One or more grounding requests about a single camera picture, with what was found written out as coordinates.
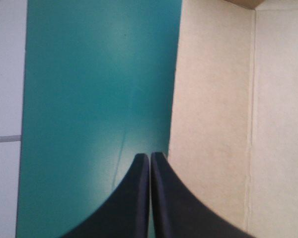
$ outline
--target black object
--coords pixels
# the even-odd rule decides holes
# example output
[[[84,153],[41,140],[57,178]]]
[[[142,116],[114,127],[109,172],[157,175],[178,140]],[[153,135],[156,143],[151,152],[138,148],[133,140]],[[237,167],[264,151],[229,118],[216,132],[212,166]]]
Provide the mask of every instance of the black object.
[[[147,238],[148,217],[149,160],[137,154],[112,195],[63,238]]]
[[[200,202],[164,154],[151,155],[151,199],[157,238],[251,238]]]

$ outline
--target teal panel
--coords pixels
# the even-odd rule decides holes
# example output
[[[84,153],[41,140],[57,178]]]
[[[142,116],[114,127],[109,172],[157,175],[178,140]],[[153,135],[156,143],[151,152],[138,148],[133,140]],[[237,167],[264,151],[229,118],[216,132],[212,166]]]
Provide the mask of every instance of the teal panel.
[[[180,11],[181,0],[28,0],[18,238],[62,235],[136,153],[167,152]]]

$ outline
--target tile grout line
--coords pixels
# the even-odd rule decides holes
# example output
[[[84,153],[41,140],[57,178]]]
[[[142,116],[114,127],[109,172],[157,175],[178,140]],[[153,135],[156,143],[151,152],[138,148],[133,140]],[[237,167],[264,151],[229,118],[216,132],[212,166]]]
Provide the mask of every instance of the tile grout line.
[[[0,136],[0,143],[21,141],[21,135]]]

